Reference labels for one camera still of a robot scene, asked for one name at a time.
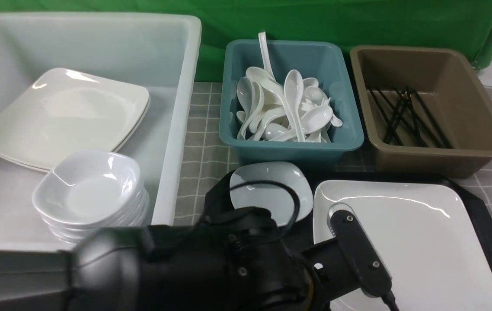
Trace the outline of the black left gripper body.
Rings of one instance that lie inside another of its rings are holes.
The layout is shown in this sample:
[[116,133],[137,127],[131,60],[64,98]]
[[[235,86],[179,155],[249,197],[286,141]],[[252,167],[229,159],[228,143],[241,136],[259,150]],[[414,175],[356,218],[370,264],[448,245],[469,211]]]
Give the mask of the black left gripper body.
[[331,301],[360,289],[392,311],[392,278],[358,218],[330,210],[327,220],[334,237],[303,250],[313,284],[309,310],[328,311]]

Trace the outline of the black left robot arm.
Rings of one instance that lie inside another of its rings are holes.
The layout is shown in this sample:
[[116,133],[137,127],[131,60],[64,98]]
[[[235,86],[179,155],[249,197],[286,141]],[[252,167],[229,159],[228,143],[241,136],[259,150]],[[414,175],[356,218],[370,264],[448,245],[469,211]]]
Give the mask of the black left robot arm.
[[300,251],[269,212],[248,207],[193,226],[104,228],[72,250],[0,251],[0,311],[325,311],[362,289],[391,310],[392,278],[354,216]]

